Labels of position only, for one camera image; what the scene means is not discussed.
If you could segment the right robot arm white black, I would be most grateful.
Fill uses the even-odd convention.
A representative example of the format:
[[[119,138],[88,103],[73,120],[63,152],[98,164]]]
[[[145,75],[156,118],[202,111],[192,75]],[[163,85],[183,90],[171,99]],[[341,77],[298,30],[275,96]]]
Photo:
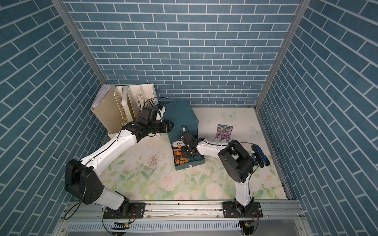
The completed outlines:
[[[184,132],[181,141],[189,151],[196,151],[203,156],[220,159],[228,175],[235,182],[235,203],[233,209],[242,217],[253,215],[253,197],[251,196],[249,178],[252,176],[255,161],[238,141],[229,143],[210,142],[204,138],[195,138]]]

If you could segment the teal drawer cabinet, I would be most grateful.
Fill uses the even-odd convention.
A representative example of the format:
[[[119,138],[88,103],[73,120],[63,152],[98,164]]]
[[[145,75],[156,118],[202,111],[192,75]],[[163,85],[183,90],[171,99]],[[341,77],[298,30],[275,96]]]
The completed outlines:
[[[164,107],[163,119],[170,120],[174,124],[172,130],[168,133],[171,143],[181,140],[184,133],[183,128],[193,136],[198,135],[198,118],[188,101],[168,103]]]

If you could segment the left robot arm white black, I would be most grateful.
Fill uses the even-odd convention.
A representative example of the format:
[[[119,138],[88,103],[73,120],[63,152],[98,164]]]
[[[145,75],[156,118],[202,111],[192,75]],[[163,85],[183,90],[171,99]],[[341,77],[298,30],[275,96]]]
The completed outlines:
[[[64,189],[79,200],[71,210],[77,212],[81,205],[97,204],[116,218],[129,217],[129,198],[105,186],[101,176],[128,148],[153,133],[168,133],[173,126],[170,120],[129,122],[92,154],[80,160],[70,160],[66,165]]]

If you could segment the orange marigold seed bag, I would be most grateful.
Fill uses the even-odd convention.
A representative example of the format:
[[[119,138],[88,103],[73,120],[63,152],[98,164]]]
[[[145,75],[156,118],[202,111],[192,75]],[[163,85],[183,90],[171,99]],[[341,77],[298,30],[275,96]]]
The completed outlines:
[[[182,141],[176,141],[171,144],[174,156],[175,166],[186,164],[190,160],[187,148]]]

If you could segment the purple flower seed bag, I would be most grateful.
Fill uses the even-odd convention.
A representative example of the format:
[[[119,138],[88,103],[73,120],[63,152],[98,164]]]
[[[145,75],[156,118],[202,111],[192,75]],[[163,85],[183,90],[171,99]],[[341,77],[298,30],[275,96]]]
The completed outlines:
[[[233,131],[233,126],[219,124],[217,126],[215,142],[218,142],[218,143],[230,142],[232,131]]]

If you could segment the teal bottom drawer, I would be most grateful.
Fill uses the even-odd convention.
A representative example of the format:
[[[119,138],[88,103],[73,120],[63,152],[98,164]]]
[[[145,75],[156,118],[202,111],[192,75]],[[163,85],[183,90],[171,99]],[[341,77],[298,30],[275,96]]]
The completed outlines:
[[[195,167],[205,163],[205,158],[197,151],[189,151],[182,141],[171,143],[176,171]]]

